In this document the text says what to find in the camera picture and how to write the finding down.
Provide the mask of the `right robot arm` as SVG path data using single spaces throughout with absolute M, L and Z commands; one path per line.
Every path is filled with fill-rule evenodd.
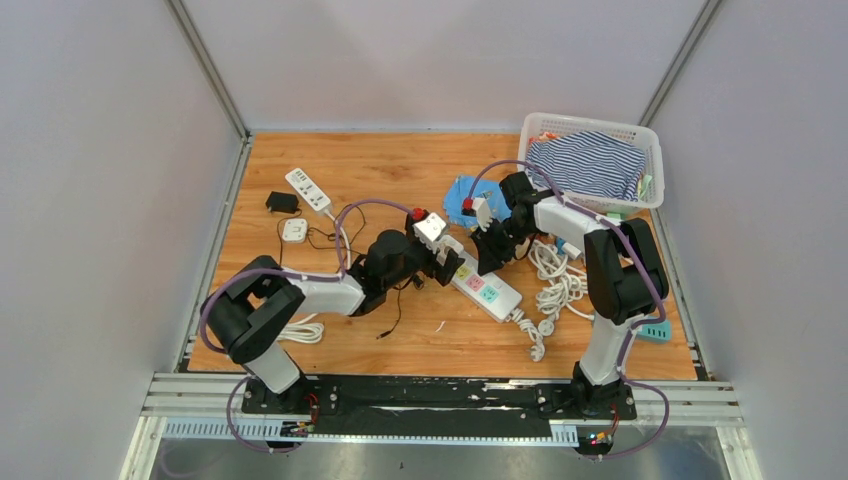
M 592 418 L 625 398 L 625 363 L 636 331 L 666 319 L 670 286 L 646 221 L 615 221 L 568 199 L 551 178 L 545 181 L 547 189 L 539 190 L 522 172 L 501 180 L 510 209 L 503 221 L 473 193 L 461 207 L 478 224 L 471 239 L 483 274 L 504 267 L 517 247 L 535 235 L 561 238 L 579 250 L 595 319 L 588 347 L 573 370 L 570 396 L 575 411 Z

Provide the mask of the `white square plug adapter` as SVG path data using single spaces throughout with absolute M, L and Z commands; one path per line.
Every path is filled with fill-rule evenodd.
M 301 244 L 306 241 L 309 223 L 304 218 L 291 218 L 283 222 L 280 239 L 283 243 Z

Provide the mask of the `black power adapter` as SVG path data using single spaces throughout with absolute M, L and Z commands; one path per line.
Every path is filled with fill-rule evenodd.
M 294 214 L 300 211 L 299 199 L 295 194 L 271 191 L 265 201 L 270 213 Z

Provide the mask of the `white back power strip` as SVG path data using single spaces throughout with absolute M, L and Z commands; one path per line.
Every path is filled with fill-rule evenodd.
M 451 285 L 498 323 L 513 323 L 526 334 L 532 346 L 529 356 L 540 362 L 546 353 L 544 336 L 536 324 L 520 308 L 522 295 L 495 273 L 481 274 L 479 262 L 470 253 L 459 253 L 461 265 L 455 271 Z

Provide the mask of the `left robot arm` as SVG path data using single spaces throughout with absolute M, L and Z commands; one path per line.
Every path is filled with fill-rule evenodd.
M 429 245 L 413 234 L 385 230 L 343 276 L 286 270 L 262 255 L 203 303 L 201 338 L 215 338 L 233 363 L 264 384 L 271 404 L 293 413 L 304 405 L 307 389 L 301 369 L 278 341 L 293 317 L 369 314 L 389 290 L 417 274 L 446 286 L 464 264 L 463 253 L 450 235 Z

